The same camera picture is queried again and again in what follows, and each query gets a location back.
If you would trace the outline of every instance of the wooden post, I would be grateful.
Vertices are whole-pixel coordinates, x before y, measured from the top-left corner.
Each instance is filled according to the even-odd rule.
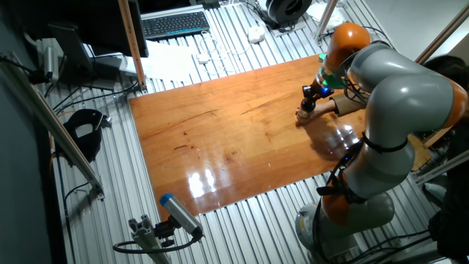
[[[130,15],[130,8],[128,0],[118,0],[122,20],[124,21],[125,32],[132,53],[133,63],[137,72],[137,79],[139,80],[140,89],[144,92],[147,91],[147,82],[145,81],[144,68],[141,66],[139,45],[137,44],[137,37],[133,29],[132,16]]]

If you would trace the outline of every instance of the keyboard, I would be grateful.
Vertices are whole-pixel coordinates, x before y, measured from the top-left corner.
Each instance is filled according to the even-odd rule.
[[[207,19],[203,12],[169,15],[142,21],[144,35],[148,40],[164,40],[208,31]]]

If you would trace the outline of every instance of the wooden board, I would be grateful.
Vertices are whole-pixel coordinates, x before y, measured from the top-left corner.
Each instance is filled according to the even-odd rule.
[[[296,126],[320,65],[310,56],[131,99],[156,200],[171,192],[196,215],[331,170],[364,110]]]

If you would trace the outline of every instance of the monitor stand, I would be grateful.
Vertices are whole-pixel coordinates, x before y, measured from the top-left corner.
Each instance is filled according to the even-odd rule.
[[[66,56],[59,82],[113,90],[119,81],[122,59],[112,56],[90,59],[78,36],[78,27],[69,23],[50,23],[49,29]]]

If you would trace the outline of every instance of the papers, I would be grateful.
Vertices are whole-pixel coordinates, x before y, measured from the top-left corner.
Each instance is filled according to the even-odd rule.
[[[148,58],[141,58],[147,78],[170,81],[190,81],[193,65],[192,48],[160,44],[147,40]],[[127,57],[127,71],[135,73],[132,57]]]
[[[314,3],[312,4],[306,13],[310,15],[314,20],[321,21],[322,14],[325,11],[326,3]],[[330,16],[328,25],[326,26],[327,30],[331,30],[337,26],[342,25],[345,22],[345,18],[340,12],[339,8],[335,8]]]

